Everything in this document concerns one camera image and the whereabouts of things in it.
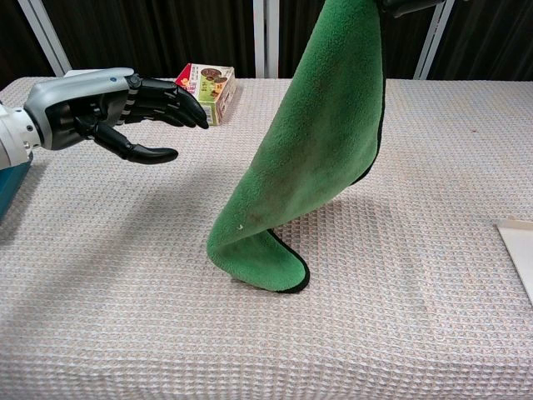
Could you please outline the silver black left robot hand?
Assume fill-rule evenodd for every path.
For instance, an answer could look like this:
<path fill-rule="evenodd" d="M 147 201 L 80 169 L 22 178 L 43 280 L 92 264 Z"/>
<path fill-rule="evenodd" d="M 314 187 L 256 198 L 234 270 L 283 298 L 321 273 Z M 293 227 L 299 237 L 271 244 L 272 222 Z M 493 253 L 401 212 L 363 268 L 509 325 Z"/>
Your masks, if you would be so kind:
<path fill-rule="evenodd" d="M 187 90 L 169 80 L 142 77 L 127 67 L 40 82 L 23 108 L 47 150 L 92 140 L 121 159 L 146 165 L 169 163 L 178 152 L 134 144 L 116 130 L 118 126 L 159 121 L 173 127 L 209 127 L 204 109 Z"/>

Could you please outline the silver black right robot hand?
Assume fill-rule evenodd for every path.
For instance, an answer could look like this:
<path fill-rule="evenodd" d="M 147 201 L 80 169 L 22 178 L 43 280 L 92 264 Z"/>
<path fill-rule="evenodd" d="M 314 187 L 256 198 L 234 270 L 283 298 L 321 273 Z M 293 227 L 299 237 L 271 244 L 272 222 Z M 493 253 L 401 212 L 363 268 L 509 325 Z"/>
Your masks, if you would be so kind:
<path fill-rule="evenodd" d="M 380 10 L 394 18 L 442 4 L 444 0 L 377 0 Z"/>

